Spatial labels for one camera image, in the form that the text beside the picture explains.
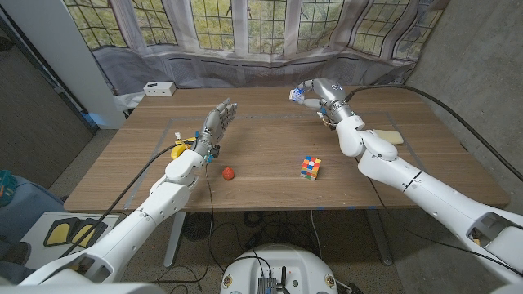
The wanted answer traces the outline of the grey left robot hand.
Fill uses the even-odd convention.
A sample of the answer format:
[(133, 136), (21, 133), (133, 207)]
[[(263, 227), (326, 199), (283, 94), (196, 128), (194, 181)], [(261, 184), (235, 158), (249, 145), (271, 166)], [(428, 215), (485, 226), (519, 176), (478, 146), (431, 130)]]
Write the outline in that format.
[(221, 141), (228, 125), (235, 119), (237, 107), (236, 103), (227, 98), (210, 111), (191, 149), (202, 157), (210, 153)]

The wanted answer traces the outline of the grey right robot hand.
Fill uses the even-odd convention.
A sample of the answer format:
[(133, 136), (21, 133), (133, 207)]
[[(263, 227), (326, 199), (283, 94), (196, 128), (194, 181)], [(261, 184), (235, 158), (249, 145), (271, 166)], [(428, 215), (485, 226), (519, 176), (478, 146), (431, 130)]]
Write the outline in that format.
[(300, 83), (289, 92), (289, 99), (320, 113), (331, 127), (353, 115), (346, 102), (348, 94), (342, 87), (327, 78), (314, 78)]

